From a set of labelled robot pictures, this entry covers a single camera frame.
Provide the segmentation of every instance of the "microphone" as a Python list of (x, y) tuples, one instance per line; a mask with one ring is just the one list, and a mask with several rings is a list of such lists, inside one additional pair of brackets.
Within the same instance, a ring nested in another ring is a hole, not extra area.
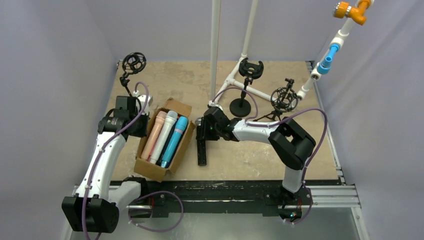
[(160, 164), (162, 168), (166, 169), (168, 164), (171, 162), (172, 156), (177, 149), (180, 138), (186, 130), (188, 123), (189, 120), (185, 116), (180, 116), (176, 122), (175, 130), (173, 131), (171, 140), (169, 140), (169, 144), (166, 147), (165, 153), (163, 154), (162, 163)]
[(150, 156), (150, 162), (156, 164), (161, 155), (162, 149), (164, 148), (167, 137), (171, 132), (171, 128), (174, 123), (177, 121), (178, 114), (174, 111), (169, 111), (165, 117), (165, 122), (163, 123), (162, 130), (160, 130), (159, 137), (157, 138), (156, 144), (154, 145), (153, 152)]
[(152, 148), (154, 147), (155, 142), (159, 137), (159, 134), (161, 133), (161, 129), (162, 129), (162, 126), (164, 125), (166, 116), (167, 116), (167, 113), (164, 112), (164, 111), (160, 111), (156, 115), (156, 119), (154, 120), (153, 129), (151, 130), (150, 135), (148, 136), (147, 142), (144, 146), (144, 150), (141, 153), (142, 159), (147, 160), (149, 158), (149, 154), (152, 151)]
[(159, 159), (158, 159), (158, 160), (157, 160), (157, 162), (156, 162), (156, 165), (158, 165), (159, 167), (160, 167), (160, 166), (161, 166), (161, 164), (162, 164), (162, 158), (164, 157), (165, 150), (167, 149), (167, 146), (168, 146), (168, 144), (170, 143), (170, 140), (171, 140), (171, 137), (172, 137), (172, 134), (171, 134), (171, 133), (173, 133), (173, 132), (174, 132), (174, 130), (175, 130), (175, 124), (174, 124), (174, 125), (172, 126), (172, 128), (171, 128), (171, 131), (169, 132), (169, 135), (168, 135), (168, 137), (166, 138), (165, 145), (163, 145), (162, 152), (160, 152)]

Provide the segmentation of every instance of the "blue pipe fitting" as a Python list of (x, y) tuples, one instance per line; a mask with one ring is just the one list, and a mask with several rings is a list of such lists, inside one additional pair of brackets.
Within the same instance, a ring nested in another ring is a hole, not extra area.
[(337, 43), (333, 43), (330, 46), (327, 56), (324, 58), (322, 62), (319, 63), (316, 71), (320, 74), (327, 74), (331, 69), (331, 64), (333, 62), (333, 58), (336, 55), (336, 52), (339, 51), (340, 46)]

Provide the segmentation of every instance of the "round stand base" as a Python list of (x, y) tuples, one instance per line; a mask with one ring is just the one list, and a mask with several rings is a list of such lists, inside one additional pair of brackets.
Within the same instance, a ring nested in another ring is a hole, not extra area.
[(243, 106), (240, 107), (241, 100), (241, 98), (234, 99), (229, 105), (229, 111), (238, 118), (246, 117), (252, 109), (251, 104), (246, 99), (243, 99)]

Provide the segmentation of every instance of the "white microphone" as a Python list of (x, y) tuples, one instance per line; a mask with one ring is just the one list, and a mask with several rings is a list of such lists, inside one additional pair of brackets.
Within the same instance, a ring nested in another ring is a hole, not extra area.
[(167, 141), (168, 135), (175, 122), (177, 121), (178, 114), (174, 111), (169, 111), (165, 117), (162, 130), (160, 131), (159, 137), (157, 137), (156, 144), (154, 145), (153, 152), (150, 156), (150, 162), (156, 164), (161, 155), (162, 149), (164, 148), (165, 142)]

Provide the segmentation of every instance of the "white pipe joint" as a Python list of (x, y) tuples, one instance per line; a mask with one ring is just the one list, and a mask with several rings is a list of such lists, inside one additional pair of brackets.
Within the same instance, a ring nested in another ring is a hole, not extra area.
[(297, 96), (300, 98), (300, 100), (303, 100), (306, 97), (306, 93), (309, 92), (311, 87), (314, 85), (314, 82), (320, 80), (322, 74), (317, 71), (317, 68), (315, 67), (312, 72), (310, 73), (309, 79), (306, 81), (306, 83), (300, 88), (300, 90), (297, 92)]
[(226, 77), (226, 79), (225, 80), (231, 80), (232, 79), (232, 81), (234, 82), (234, 78), (235, 78), (235, 76), (236, 76), (236, 74), (239, 72), (239, 66), (240, 66), (240, 63), (242, 62), (242, 60), (243, 59), (245, 59), (247, 57), (247, 55), (246, 56), (243, 56), (243, 54), (241, 55), (241, 57), (238, 59), (238, 62), (237, 62), (237, 64), (235, 65), (235, 67), (232, 69), (232, 71), (228, 74), (228, 76)]
[(331, 47), (331, 45), (333, 44), (337, 44), (340, 48), (339, 50), (343, 47), (343, 44), (345, 43), (345, 39), (349, 34), (347, 34), (346, 36), (339, 36), (339, 33), (336, 34), (336, 36), (331, 40), (329, 47)]
[(234, 78), (229, 78), (229, 77), (227, 77), (226, 79), (225, 79), (225, 82), (226, 83), (228, 83), (229, 85), (234, 85), (234, 82), (235, 82), (236, 80), (234, 79)]
[(217, 107), (217, 108), (221, 109), (222, 111), (224, 111), (223, 110), (223, 107), (221, 105), (219, 105), (219, 104), (217, 104), (217, 103), (215, 103), (215, 102), (213, 102), (211, 100), (209, 100), (208, 105), (209, 105), (209, 107)]

